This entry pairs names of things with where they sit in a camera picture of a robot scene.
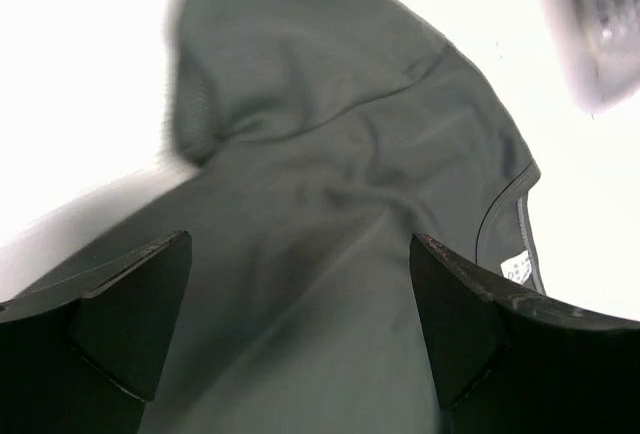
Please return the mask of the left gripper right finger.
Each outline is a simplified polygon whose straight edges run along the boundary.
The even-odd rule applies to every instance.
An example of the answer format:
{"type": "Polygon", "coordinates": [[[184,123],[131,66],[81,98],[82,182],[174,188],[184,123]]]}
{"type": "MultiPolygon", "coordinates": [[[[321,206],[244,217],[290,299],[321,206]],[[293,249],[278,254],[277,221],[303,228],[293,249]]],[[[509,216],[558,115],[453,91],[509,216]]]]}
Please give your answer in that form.
{"type": "Polygon", "coordinates": [[[523,287],[434,238],[410,275],[451,433],[635,433],[639,325],[523,287]]]}

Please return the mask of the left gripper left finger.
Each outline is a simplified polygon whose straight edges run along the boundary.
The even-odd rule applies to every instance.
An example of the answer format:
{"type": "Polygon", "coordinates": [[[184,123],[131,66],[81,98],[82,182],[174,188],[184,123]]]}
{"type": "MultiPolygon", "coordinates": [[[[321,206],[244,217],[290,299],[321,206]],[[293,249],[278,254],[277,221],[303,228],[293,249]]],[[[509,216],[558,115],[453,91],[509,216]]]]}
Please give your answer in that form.
{"type": "Polygon", "coordinates": [[[3,302],[2,432],[137,432],[191,263],[191,236],[178,231],[3,302]]]}

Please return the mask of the grey t shirt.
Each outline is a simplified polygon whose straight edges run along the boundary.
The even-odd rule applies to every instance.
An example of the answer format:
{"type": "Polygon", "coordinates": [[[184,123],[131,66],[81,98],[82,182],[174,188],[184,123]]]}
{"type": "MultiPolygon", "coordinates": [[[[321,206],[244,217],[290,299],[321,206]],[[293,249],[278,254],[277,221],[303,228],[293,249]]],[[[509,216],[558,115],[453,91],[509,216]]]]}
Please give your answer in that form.
{"type": "Polygon", "coordinates": [[[409,268],[498,271],[539,169],[479,69],[396,0],[181,0],[171,137],[193,174],[83,201],[17,297],[178,231],[192,263],[135,433],[450,433],[409,268]]]}

